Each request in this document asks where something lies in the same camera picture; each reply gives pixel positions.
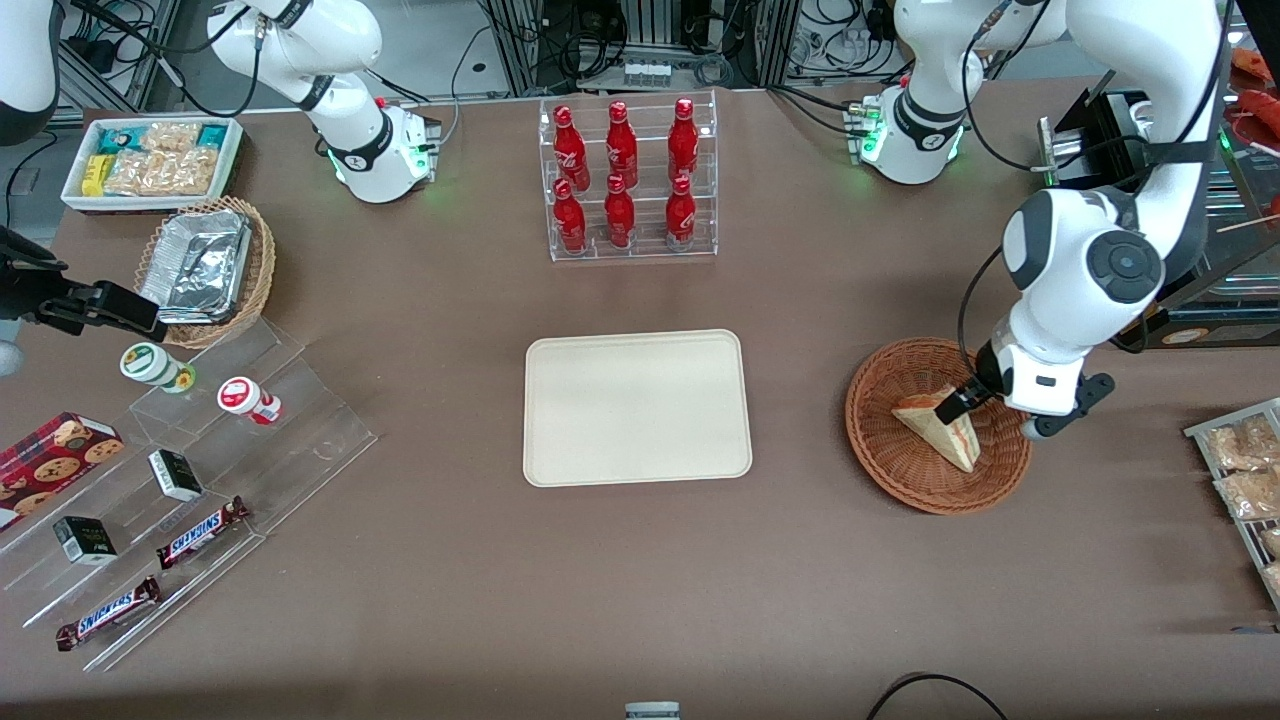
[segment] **red cookie box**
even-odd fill
[[[0,452],[0,530],[123,447],[115,428],[63,413]]]

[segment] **clear acrylic display stand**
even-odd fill
[[[113,424],[128,443],[105,471],[83,488],[41,507],[38,519],[0,536],[4,602],[23,626],[47,635],[56,652],[58,628],[81,618],[155,575],[164,601],[104,628],[73,653],[84,670],[108,670],[164,623],[260,546],[291,512],[342,471],[376,439],[338,396],[325,388],[301,356],[302,346],[260,319],[236,338],[205,350],[191,364],[196,386],[183,395],[151,389]],[[282,401],[270,425],[218,407],[223,380],[247,375]],[[183,454],[205,492],[193,502],[164,496],[147,456],[157,447]],[[156,548],[241,496],[252,512],[206,547],[161,570]],[[54,537],[64,515],[97,518],[119,556],[91,568],[73,565]]]
[[[1222,415],[1221,418],[1216,418],[1207,423],[1201,423],[1198,425],[1183,430],[1184,436],[1196,441],[1196,447],[1199,448],[1201,455],[1204,457],[1204,464],[1208,465],[1210,474],[1213,475],[1215,483],[1222,480],[1222,478],[1225,478],[1230,473],[1224,471],[1222,468],[1219,466],[1217,459],[1213,456],[1212,452],[1210,452],[1210,446],[1207,439],[1210,430],[1215,428],[1234,425],[1242,420],[1247,420],[1256,415],[1262,415],[1263,418],[1266,418],[1267,424],[1271,425],[1271,432],[1275,433],[1276,437],[1280,437],[1280,398],[1260,402],[1257,405],[1245,407],[1244,410],[1239,410],[1229,415]],[[1230,498],[1224,496],[1222,500],[1224,502],[1228,503],[1228,506],[1231,505]],[[1277,524],[1280,524],[1280,520],[1274,520],[1274,519],[1240,520],[1239,518],[1235,518],[1233,515],[1231,521],[1235,524],[1235,529],[1240,532],[1240,538],[1244,539],[1244,547],[1249,552],[1249,559],[1253,560],[1253,566],[1258,570],[1260,574],[1262,571],[1262,568],[1267,566],[1271,562],[1280,561],[1280,557],[1272,557],[1271,553],[1267,552],[1267,547],[1266,544],[1262,543],[1262,537],[1261,537],[1263,532],[1270,530],[1271,528],[1275,528]],[[1266,580],[1263,580],[1262,584],[1267,591],[1267,596],[1271,598],[1271,606],[1275,610],[1280,611],[1280,593],[1277,593],[1276,588],[1274,588]],[[1275,633],[1280,633],[1280,623],[1274,624],[1271,630]]]
[[[698,169],[690,178],[691,193],[698,202],[694,217],[692,245],[684,252],[667,247],[667,199],[671,197],[671,178],[667,174],[667,135],[676,117],[676,100],[689,97],[694,101],[694,124],[698,126]],[[631,188],[631,199],[636,206],[636,238],[631,249],[618,250],[608,238],[608,223],[604,217],[604,197],[608,195],[605,179],[609,177],[609,161],[604,149],[604,138],[609,132],[609,111],[591,97],[558,97],[543,100],[539,114],[539,143],[543,167],[543,197],[547,205],[547,234],[552,260],[628,260],[645,258],[653,260],[680,260],[687,258],[716,255],[719,250],[717,197],[717,118],[716,95],[712,92],[657,92],[627,95],[627,115],[636,131],[640,183]],[[556,123],[552,110],[567,105],[573,111],[573,124],[586,142],[586,167],[591,172],[591,186],[577,195],[586,214],[586,252],[570,255],[564,251],[556,231],[556,215],[552,206],[552,183],[559,177],[556,165]]]

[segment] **red bottle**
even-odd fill
[[[604,215],[609,219],[609,242],[618,250],[631,247],[636,236],[636,206],[627,193],[622,176],[609,176],[609,196],[604,199]]]
[[[573,190],[585,192],[591,187],[591,173],[586,169],[586,143],[582,133],[573,127],[573,114],[561,105],[552,113],[556,118],[556,164],[561,176],[573,183]]]
[[[694,214],[698,204],[689,195],[689,176],[680,176],[671,183],[667,199],[667,247],[684,252],[694,242]]]
[[[586,252],[586,217],[582,206],[573,197],[573,186],[564,178],[556,178],[552,186],[556,192],[556,205],[552,214],[556,215],[556,229],[561,236],[561,245],[570,255]]]
[[[694,124],[694,101],[687,97],[676,100],[676,122],[667,136],[667,152],[671,159],[667,174],[672,182],[680,176],[694,176],[698,169],[698,127]]]
[[[609,151],[609,172],[622,176],[627,188],[640,182],[640,160],[636,155],[636,131],[627,120],[627,104],[609,102],[609,135],[604,138]]]

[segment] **brown tabletop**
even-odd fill
[[[1030,158],[1036,118],[1084,85],[991,83],[983,129]],[[968,140],[938,181],[895,186],[764,92],[717,97],[721,255],[630,268],[549,261],[535,101],[466,106],[438,182],[385,206],[334,181],[302,114],[244,115],[236,192],[279,252],[266,314],[381,439],[110,673],[0,602],[0,715],[608,719],[677,700],[691,720],[844,719],[937,670],[1012,717],[1274,717],[1280,638],[1228,633],[1271,615],[1180,430],[1280,396],[1275,352],[1100,350],[1089,369],[1119,389],[1037,446],[1010,500],[904,507],[845,439],[849,379],[882,343],[954,333],[1037,178]],[[55,250],[72,277],[132,282],[155,224],[68,211]],[[1014,297],[997,268],[974,343]],[[525,482],[530,343],[695,328],[742,341],[746,477]],[[20,341],[0,445],[140,395],[115,368],[128,334]],[[882,717],[983,712],[916,685]]]

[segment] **wicker basket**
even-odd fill
[[[849,386],[845,429],[858,460],[886,492],[925,512],[986,510],[1014,492],[1030,462],[1032,445],[1021,433],[1027,415],[1004,402],[969,414],[982,447],[973,473],[948,462],[893,416],[904,397],[960,386],[968,377],[955,342],[913,338],[877,350]]]
[[[236,197],[218,200],[183,208],[178,214],[212,213],[215,210],[234,210],[247,215],[253,222],[253,237],[250,240],[248,259],[244,261],[244,279],[241,282],[236,315],[220,325],[169,325],[164,341],[191,350],[204,350],[224,337],[234,337],[250,327],[262,314],[266,296],[271,292],[271,274],[275,272],[275,241],[271,228],[266,227],[262,215],[248,202]],[[151,242],[142,251],[142,261],[133,273],[133,291],[142,290],[142,281],[151,266],[151,254],[160,240],[160,228],[151,233]]]

